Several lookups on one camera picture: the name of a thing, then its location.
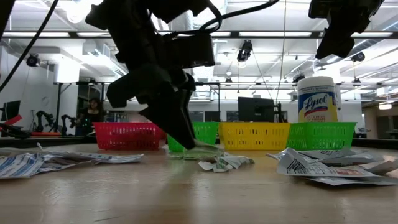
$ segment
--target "yellow basket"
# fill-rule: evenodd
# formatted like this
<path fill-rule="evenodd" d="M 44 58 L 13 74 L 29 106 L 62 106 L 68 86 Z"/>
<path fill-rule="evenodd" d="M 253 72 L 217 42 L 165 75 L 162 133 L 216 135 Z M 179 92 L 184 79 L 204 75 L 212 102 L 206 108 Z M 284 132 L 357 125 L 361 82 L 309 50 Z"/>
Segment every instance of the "yellow basket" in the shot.
<path fill-rule="evenodd" d="M 284 150 L 290 123 L 220 123 L 226 150 Z"/>

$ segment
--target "computer monitor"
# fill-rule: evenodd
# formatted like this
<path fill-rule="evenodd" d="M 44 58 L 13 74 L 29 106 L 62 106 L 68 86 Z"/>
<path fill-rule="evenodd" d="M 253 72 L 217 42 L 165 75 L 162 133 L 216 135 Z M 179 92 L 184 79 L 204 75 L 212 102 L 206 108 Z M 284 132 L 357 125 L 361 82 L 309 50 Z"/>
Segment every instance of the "computer monitor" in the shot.
<path fill-rule="evenodd" d="M 12 101 L 4 103 L 1 114 L 1 121 L 8 121 L 9 119 L 17 116 L 19 114 L 19 106 L 21 105 L 21 101 Z"/>
<path fill-rule="evenodd" d="M 246 122 L 274 122 L 274 100 L 238 98 L 239 120 Z"/>

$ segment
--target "red basket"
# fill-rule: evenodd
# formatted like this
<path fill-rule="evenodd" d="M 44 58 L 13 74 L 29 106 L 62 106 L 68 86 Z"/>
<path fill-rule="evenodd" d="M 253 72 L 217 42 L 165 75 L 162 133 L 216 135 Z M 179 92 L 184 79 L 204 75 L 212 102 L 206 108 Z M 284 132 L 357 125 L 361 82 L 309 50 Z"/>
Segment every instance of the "red basket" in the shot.
<path fill-rule="evenodd" d="M 163 131 L 152 123 L 94 123 L 97 144 L 105 150 L 156 150 Z"/>

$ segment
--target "wooden table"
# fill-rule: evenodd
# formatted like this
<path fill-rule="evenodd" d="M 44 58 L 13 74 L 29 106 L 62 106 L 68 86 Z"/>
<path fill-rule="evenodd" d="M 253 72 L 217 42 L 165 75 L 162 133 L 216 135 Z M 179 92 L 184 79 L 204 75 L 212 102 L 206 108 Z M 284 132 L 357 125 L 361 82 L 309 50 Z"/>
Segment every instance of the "wooden table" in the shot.
<path fill-rule="evenodd" d="M 398 187 L 329 187 L 294 179 L 277 174 L 277 161 L 265 153 L 234 152 L 256 164 L 221 174 L 203 172 L 194 161 L 169 161 L 158 152 L 140 164 L 81 166 L 4 180 L 0 223 L 398 222 Z"/>

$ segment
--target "white lid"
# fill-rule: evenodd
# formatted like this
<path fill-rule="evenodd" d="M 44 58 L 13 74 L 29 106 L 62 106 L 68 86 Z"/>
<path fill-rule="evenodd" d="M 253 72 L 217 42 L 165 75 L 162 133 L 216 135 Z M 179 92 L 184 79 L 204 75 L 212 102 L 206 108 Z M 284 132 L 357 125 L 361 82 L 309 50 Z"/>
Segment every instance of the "white lid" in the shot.
<path fill-rule="evenodd" d="M 332 77 L 310 77 L 298 81 L 297 88 L 308 88 L 313 86 L 334 86 Z"/>

